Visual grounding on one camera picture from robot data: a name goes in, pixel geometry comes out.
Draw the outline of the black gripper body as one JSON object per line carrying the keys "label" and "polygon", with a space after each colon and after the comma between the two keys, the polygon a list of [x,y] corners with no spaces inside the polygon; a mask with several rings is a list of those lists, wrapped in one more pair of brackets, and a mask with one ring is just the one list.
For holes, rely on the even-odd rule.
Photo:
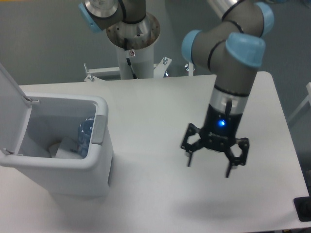
{"label": "black gripper body", "polygon": [[226,103],[223,112],[208,106],[205,122],[199,132],[203,147],[224,152],[236,143],[242,114],[233,114],[231,111],[232,103]]}

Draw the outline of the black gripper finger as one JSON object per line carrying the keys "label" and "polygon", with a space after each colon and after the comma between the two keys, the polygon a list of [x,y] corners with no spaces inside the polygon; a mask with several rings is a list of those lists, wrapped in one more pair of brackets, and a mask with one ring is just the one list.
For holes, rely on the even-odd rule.
{"label": "black gripper finger", "polygon": [[189,123],[181,142],[180,148],[185,151],[185,154],[188,157],[187,167],[191,166],[193,154],[202,148],[201,137],[199,135],[200,131],[200,128]]}
{"label": "black gripper finger", "polygon": [[231,170],[236,169],[238,166],[246,165],[246,160],[249,152],[249,139],[248,138],[239,138],[235,142],[236,148],[232,150],[232,146],[228,149],[225,149],[225,155],[229,160],[228,166],[226,169],[225,177],[228,178]]}

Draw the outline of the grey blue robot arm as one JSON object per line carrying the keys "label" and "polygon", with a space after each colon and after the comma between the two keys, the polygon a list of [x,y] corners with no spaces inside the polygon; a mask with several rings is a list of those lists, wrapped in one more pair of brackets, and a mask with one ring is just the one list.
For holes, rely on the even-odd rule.
{"label": "grey blue robot arm", "polygon": [[[222,152],[227,171],[246,164],[249,140],[237,138],[255,76],[265,51],[263,36],[274,25],[271,8],[248,0],[211,0],[221,24],[204,32],[193,30],[183,39],[182,56],[189,64],[216,75],[205,122],[189,124],[181,148],[191,158],[202,148]],[[153,78],[153,45],[158,20],[143,0],[84,0],[79,10],[94,32],[106,31],[117,47],[122,79]]]}

